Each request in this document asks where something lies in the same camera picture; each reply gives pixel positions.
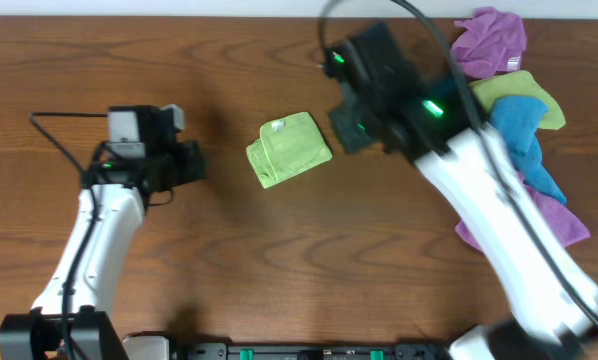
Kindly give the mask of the light green cloth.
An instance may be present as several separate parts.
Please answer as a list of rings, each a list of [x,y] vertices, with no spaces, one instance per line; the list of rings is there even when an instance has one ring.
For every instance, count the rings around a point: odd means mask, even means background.
[[[333,155],[308,112],[266,122],[246,155],[263,189],[268,189],[318,165]]]

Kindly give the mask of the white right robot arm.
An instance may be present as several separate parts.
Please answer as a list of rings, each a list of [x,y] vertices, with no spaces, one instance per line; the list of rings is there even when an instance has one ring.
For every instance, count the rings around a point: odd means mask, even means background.
[[[409,75],[337,82],[341,143],[366,135],[403,154],[466,223],[507,296],[511,319],[464,333],[450,358],[579,358],[598,339],[598,286],[558,243],[467,84],[439,91]]]

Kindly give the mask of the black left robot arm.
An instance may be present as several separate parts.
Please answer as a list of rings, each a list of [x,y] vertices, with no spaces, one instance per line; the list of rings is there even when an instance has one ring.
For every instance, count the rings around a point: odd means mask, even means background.
[[[202,179],[197,142],[102,142],[81,174],[79,209],[50,281],[25,314],[0,326],[3,359],[125,359],[111,319],[130,244],[152,207],[150,197]]]

